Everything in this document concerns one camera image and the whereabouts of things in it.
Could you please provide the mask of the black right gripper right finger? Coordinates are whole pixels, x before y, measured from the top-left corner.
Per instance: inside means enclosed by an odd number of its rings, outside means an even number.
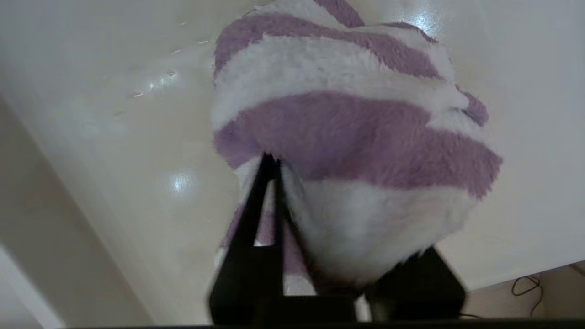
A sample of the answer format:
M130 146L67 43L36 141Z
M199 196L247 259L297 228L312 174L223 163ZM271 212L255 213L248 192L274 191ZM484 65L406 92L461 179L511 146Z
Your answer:
M457 319L466 297L459 278L433 247L366 288L373 320Z

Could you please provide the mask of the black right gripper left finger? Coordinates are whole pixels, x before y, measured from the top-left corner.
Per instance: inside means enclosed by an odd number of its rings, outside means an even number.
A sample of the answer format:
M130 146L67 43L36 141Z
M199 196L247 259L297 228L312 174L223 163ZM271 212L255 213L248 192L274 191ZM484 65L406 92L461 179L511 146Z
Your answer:
M273 196L272 244L255 246L269 183ZM214 325L251 325L283 296L283 228L280 163L264 154L208 298Z

